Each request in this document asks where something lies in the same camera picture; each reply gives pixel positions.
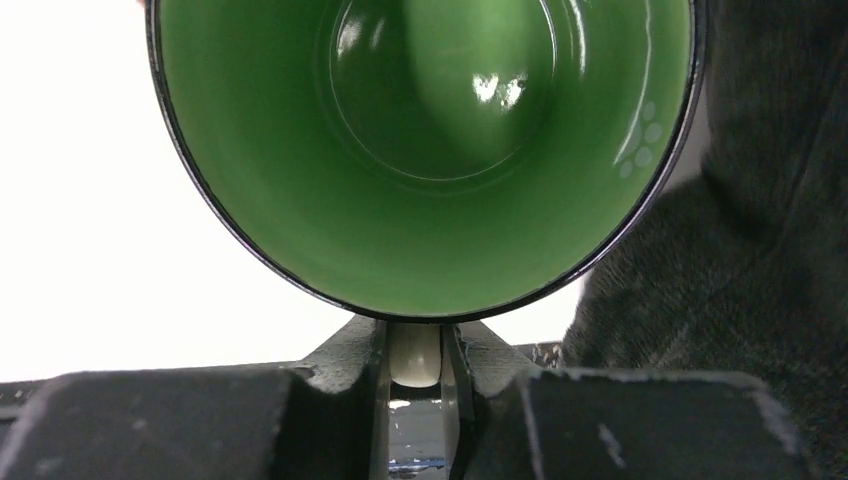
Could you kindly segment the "cream green-lined mug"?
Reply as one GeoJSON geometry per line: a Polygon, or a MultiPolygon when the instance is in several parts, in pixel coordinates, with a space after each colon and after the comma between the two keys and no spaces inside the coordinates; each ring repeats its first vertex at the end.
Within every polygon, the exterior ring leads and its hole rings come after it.
{"type": "Polygon", "coordinates": [[[395,382],[437,328],[605,256],[688,134],[702,1],[149,1],[151,71],[199,193],[275,273],[388,321],[395,382]]]}

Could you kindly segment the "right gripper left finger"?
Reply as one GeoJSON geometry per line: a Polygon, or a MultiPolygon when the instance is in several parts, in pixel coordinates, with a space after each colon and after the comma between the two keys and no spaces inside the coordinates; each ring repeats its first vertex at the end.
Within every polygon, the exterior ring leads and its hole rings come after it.
{"type": "Polygon", "coordinates": [[[5,479],[383,479],[386,326],[357,316],[291,363],[80,372],[42,384],[5,479]]]}

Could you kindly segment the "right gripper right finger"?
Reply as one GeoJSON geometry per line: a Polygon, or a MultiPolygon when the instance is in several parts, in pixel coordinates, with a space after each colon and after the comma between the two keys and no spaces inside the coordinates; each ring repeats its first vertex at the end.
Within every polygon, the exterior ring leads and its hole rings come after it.
{"type": "Polygon", "coordinates": [[[738,372],[543,368],[485,325],[442,330],[452,479],[811,479],[787,411],[738,372]]]}

